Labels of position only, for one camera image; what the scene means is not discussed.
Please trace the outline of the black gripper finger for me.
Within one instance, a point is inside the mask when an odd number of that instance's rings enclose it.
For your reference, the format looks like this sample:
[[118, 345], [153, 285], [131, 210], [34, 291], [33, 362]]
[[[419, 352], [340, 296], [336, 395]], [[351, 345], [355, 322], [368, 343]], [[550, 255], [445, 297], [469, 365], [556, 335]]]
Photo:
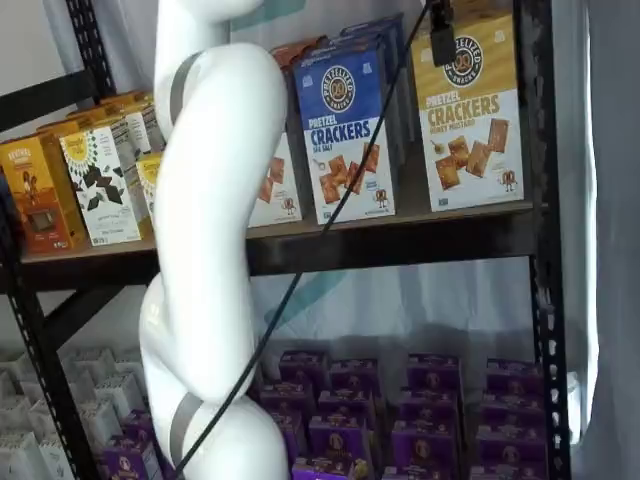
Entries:
[[448, 0], [427, 1], [426, 5], [433, 63], [436, 67], [442, 67], [452, 63], [455, 58], [453, 9]]

